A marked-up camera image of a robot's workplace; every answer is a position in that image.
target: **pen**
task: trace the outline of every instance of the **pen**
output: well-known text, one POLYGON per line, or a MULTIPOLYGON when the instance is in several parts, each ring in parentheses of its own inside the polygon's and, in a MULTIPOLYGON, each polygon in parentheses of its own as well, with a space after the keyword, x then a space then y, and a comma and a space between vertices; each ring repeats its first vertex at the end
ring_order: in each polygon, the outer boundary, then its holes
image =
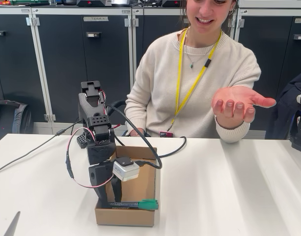
POLYGON ((108 203, 111 209, 144 209, 157 210, 159 208, 158 201, 155 199, 144 199, 139 202, 112 202, 108 203))

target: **open cardboard box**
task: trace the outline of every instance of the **open cardboard box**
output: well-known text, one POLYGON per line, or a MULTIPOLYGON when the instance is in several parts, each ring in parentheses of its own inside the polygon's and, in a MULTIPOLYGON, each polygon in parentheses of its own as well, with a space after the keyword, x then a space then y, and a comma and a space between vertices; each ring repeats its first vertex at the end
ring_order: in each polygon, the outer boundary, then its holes
MULTIPOLYGON (((133 161, 147 159, 156 164, 156 158, 149 147, 116 146, 116 152, 112 156, 128 156, 133 161)), ((141 201, 155 198, 156 169, 144 165, 139 169, 137 178, 122 182, 122 201, 141 201)), ((109 202, 114 202, 113 189, 110 183, 106 186, 109 202)), ((96 208, 96 220, 98 225, 125 225, 125 226, 154 226, 155 211, 139 209, 105 209, 101 208, 98 201, 96 208)))

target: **backpack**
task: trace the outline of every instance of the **backpack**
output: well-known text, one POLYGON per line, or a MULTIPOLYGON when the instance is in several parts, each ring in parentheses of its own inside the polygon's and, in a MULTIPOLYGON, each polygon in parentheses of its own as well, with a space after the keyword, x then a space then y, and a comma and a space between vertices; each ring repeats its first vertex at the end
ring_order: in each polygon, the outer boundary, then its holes
POLYGON ((32 131, 31 110, 27 104, 0 100, 0 140, 9 133, 29 134, 32 131))

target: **open palm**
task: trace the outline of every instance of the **open palm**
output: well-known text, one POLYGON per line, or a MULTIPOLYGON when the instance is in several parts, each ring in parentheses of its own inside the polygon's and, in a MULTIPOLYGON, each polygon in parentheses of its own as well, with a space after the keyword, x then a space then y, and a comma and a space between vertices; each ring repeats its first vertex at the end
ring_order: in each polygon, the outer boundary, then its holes
POLYGON ((255 115, 253 105, 269 108, 275 104, 274 99, 265 98, 245 86, 220 88, 212 100, 217 121, 220 125, 223 123, 224 127, 234 127, 242 121, 251 123, 255 115))

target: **table surface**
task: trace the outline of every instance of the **table surface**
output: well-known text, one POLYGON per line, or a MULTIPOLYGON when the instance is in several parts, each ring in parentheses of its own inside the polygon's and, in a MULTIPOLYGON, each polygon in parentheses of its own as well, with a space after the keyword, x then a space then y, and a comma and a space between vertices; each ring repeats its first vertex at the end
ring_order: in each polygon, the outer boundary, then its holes
MULTIPOLYGON (((9 134, 0 167, 51 135, 9 134)), ((59 136, 0 172, 0 236, 21 211, 15 236, 301 236, 301 152, 289 141, 188 139, 162 159, 155 226, 97 226, 92 189, 78 186, 65 166, 69 136, 59 136)), ((141 138, 121 138, 145 146, 141 138)), ((158 154, 182 139, 150 138, 158 154)), ((86 150, 72 141, 75 178, 89 184, 86 150)))

